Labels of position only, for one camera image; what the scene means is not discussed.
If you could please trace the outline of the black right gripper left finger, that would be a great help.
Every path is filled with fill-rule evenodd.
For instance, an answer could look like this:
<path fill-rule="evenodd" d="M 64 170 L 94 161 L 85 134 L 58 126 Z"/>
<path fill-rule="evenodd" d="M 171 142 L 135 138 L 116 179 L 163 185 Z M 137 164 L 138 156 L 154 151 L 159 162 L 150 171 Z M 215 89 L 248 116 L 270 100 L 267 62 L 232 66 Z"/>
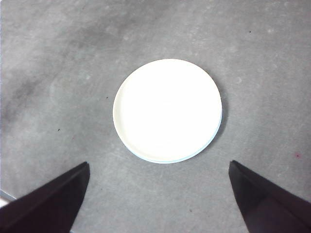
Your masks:
<path fill-rule="evenodd" d="M 2 233 L 69 233 L 90 178 L 83 162 L 0 210 Z"/>

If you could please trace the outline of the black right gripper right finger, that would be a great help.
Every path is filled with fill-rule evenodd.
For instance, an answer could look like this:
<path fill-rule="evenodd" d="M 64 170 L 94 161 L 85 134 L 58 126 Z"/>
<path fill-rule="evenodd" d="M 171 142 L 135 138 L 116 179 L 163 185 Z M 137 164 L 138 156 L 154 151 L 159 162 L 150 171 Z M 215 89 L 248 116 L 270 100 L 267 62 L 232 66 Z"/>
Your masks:
<path fill-rule="evenodd" d="M 234 197 L 251 233 L 309 233 L 311 204 L 239 162 L 229 164 Z"/>

